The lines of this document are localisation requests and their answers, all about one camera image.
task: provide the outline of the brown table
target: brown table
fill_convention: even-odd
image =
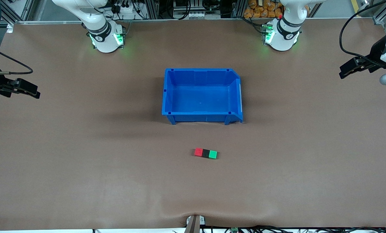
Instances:
[[[190,214],[219,226],[386,226],[385,71],[340,80],[344,22],[307,20],[288,52],[242,21],[134,23],[111,54],[80,25],[16,25],[1,51],[35,70],[22,77],[42,96],[0,96],[0,230],[180,227]],[[344,44],[368,54],[382,35],[355,19]],[[233,68],[245,122],[170,125],[169,67]],[[2,56],[0,68],[22,70]]]

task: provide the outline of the blue plastic bin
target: blue plastic bin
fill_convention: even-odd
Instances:
[[[240,77],[233,69],[166,69],[162,114],[171,124],[243,122]]]

